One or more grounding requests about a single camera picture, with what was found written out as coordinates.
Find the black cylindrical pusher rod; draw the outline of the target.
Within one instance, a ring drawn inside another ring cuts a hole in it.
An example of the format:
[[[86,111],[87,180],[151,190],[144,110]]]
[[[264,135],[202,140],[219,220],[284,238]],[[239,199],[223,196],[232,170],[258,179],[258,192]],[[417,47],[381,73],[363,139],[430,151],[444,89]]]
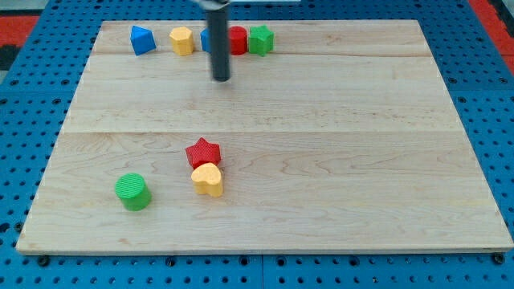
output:
[[[206,22],[210,37],[210,63],[212,78],[218,82],[230,79],[230,52],[228,39],[228,1],[206,1]]]

